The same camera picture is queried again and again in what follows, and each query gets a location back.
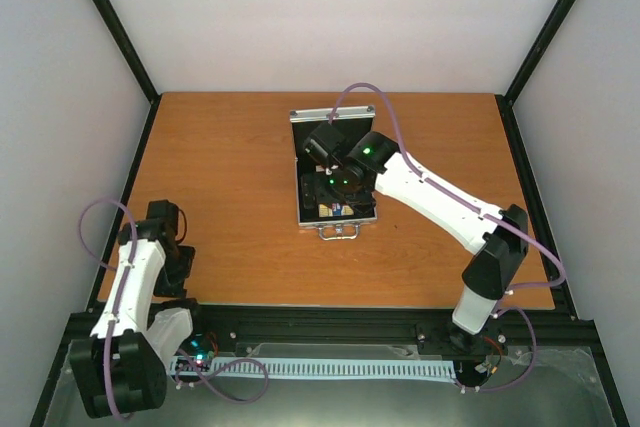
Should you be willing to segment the blue gold card deck box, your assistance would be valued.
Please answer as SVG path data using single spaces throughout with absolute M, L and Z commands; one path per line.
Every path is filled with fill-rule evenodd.
M 321 203 L 318 205 L 318 216 L 320 218 L 337 218 L 337 217 L 350 217 L 354 215 L 353 209 L 346 205 L 340 203 L 331 203 L 324 204 Z

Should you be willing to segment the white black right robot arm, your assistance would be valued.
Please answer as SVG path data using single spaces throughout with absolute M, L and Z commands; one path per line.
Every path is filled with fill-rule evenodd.
M 301 144 L 314 173 L 301 182 L 303 203 L 346 207 L 366 215 L 381 194 L 411 208 L 450 234 L 472 258 L 462 273 L 463 291 L 452 322 L 481 332 L 528 252 L 526 212 L 502 209 L 453 186 L 420 165 L 401 145 L 369 131 L 359 140 L 324 121 Z

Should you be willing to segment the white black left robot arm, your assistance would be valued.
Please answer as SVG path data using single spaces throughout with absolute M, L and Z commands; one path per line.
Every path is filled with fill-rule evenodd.
M 88 337 L 70 344 L 69 363 L 87 415 L 129 420 L 157 409 L 170 361 L 182 345 L 201 347 L 208 325 L 186 300 L 196 251 L 178 236 L 186 226 L 168 200 L 149 203 L 144 219 L 124 213 L 111 290 Z

